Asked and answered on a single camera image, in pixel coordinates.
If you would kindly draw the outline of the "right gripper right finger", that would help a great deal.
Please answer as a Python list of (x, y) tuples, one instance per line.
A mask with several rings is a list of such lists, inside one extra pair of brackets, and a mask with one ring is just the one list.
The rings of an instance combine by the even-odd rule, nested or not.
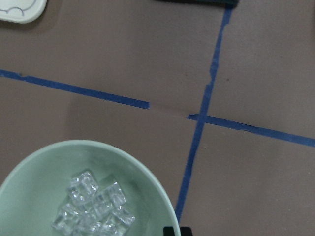
[(191, 227), (180, 227), (181, 236), (192, 236)]

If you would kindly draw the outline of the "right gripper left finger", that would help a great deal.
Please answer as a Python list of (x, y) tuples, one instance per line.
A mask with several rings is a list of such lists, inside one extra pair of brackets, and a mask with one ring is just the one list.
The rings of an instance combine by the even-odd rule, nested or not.
[(165, 226), (163, 228), (164, 236), (175, 236), (174, 228), (172, 226)]

